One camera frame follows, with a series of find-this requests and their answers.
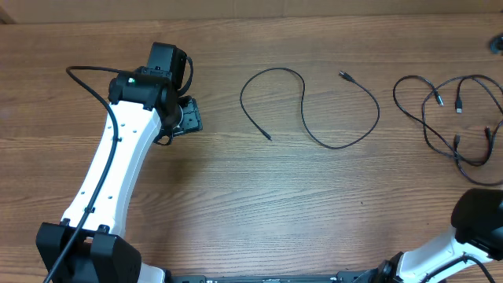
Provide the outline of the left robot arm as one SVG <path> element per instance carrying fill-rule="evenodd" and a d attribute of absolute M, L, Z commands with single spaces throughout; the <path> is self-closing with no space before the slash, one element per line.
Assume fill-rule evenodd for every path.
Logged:
<path fill-rule="evenodd" d="M 144 263 L 124 240 L 135 183 L 152 145 L 202 130 L 189 95 L 192 59 L 175 45 L 155 42 L 148 62 L 132 72 L 115 70 L 103 98 L 75 75 L 107 111 L 100 143 L 78 194 L 58 224 L 42 223 L 36 246 L 47 282 L 171 282 L 171 272 Z"/>

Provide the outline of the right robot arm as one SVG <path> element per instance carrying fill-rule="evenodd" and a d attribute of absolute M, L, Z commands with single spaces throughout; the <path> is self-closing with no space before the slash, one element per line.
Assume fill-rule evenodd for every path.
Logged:
<path fill-rule="evenodd" d="M 456 203 L 448 230 L 421 247 L 398 254 L 382 282 L 441 282 L 470 266 L 502 260 L 502 191 L 470 189 Z"/>

